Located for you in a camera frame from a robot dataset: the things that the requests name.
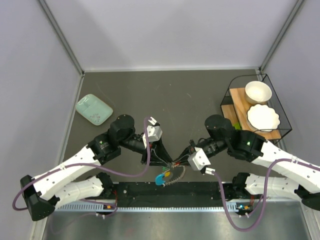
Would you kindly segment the metal keyring with blue handle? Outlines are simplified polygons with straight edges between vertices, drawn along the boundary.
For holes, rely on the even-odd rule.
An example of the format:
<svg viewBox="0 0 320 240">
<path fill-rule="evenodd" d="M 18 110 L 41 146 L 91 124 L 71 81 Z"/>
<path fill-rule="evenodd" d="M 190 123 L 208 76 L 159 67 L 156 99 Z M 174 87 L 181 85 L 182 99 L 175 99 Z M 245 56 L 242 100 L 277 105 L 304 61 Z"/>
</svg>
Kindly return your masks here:
<svg viewBox="0 0 320 240">
<path fill-rule="evenodd" d="M 170 175 L 165 177 L 165 173 L 170 172 Z M 166 172 L 162 172 L 161 174 L 155 177 L 155 184 L 157 186 L 171 186 L 178 183 L 186 174 L 185 166 L 171 167 L 166 170 Z"/>
</svg>

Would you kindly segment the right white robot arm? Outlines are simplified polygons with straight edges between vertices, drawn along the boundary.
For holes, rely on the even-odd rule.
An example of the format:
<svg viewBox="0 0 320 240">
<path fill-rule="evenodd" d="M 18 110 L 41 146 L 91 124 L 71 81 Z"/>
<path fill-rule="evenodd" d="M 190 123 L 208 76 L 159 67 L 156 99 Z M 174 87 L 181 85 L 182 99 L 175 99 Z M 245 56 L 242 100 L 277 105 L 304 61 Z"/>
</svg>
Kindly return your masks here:
<svg viewBox="0 0 320 240">
<path fill-rule="evenodd" d="M 174 160 L 179 165 L 191 166 L 193 170 L 205 172 L 210 158 L 227 151 L 237 160 L 266 167 L 282 175 L 281 178 L 266 177 L 251 173 L 239 173 L 233 178 L 233 192 L 239 198 L 247 195 L 263 195 L 291 198 L 305 206 L 320 209 L 320 168 L 290 154 L 263 136 L 249 131 L 235 129 L 231 121 L 221 115 L 209 116 L 204 126 L 209 134 L 198 143 L 190 142 L 181 155 Z"/>
</svg>

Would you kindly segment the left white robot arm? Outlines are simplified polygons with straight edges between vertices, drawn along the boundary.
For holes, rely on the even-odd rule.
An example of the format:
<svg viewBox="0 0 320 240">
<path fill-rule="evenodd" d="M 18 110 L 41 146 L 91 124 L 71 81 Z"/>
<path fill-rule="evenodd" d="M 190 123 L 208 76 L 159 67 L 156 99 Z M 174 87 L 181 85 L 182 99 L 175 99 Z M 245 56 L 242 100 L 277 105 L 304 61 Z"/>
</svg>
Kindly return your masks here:
<svg viewBox="0 0 320 240">
<path fill-rule="evenodd" d="M 147 167 L 171 167 L 173 159 L 163 145 L 162 133 L 153 117 L 146 117 L 143 133 L 136 134 L 133 117 L 118 116 L 106 132 L 68 160 L 42 174 L 21 178 L 20 196 L 25 210 L 35 222 L 70 202 L 98 196 L 109 198 L 114 187 L 108 174 L 115 171 L 107 170 L 104 164 L 120 156 L 122 148 L 141 154 L 141 163 Z"/>
</svg>

